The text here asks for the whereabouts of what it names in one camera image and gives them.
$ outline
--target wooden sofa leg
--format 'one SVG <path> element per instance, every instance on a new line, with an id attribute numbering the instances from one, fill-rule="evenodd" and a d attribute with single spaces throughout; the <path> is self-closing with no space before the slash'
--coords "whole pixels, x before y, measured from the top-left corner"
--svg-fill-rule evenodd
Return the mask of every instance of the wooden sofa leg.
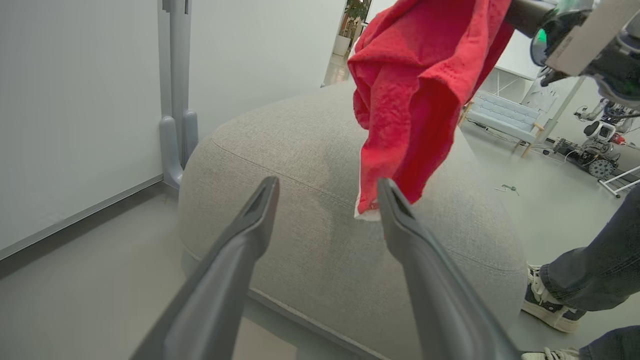
<path id="1" fill-rule="evenodd" d="M 524 153 L 522 154 L 522 157 L 524 158 L 524 156 L 529 152 L 529 150 L 531 150 L 531 147 L 533 146 L 533 143 L 530 143 L 529 146 L 527 146 L 526 150 L 524 151 Z"/>

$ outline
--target sofa backrest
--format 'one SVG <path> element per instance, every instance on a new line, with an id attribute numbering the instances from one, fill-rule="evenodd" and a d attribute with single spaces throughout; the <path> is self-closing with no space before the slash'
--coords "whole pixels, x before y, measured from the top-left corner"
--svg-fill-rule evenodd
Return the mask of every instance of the sofa backrest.
<path id="1" fill-rule="evenodd" d="M 539 112 L 513 101 L 478 91 L 471 111 L 505 122 L 524 131 L 531 131 Z"/>

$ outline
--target white plant pot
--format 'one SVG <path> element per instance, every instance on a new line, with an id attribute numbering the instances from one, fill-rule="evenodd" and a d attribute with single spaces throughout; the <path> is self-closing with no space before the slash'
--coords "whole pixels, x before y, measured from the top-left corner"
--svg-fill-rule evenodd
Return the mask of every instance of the white plant pot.
<path id="1" fill-rule="evenodd" d="M 333 45 L 333 53 L 336 55 L 344 56 L 349 49 L 350 38 L 337 35 L 335 37 L 335 44 Z"/>

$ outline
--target shoe sole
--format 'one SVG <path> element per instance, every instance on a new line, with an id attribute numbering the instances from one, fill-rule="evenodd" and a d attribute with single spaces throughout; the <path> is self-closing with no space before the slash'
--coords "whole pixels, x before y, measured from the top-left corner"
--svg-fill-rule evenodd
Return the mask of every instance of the shoe sole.
<path id="1" fill-rule="evenodd" d="M 540 307 L 537 304 L 531 304 L 530 302 L 525 301 L 524 305 L 522 306 L 522 310 L 544 321 L 547 325 L 553 327 L 555 330 L 571 334 L 578 329 L 579 321 L 569 320 L 564 317 L 560 317 L 560 319 L 558 319 L 557 313 L 552 313 L 551 311 L 545 309 L 544 307 Z"/>

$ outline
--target wheel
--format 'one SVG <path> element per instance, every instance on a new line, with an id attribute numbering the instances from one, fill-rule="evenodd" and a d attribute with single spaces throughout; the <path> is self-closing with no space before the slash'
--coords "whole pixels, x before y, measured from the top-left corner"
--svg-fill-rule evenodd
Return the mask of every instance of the wheel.
<path id="1" fill-rule="evenodd" d="M 613 164 L 606 159 L 597 159 L 589 164 L 589 174 L 599 179 L 606 179 L 615 170 Z"/>

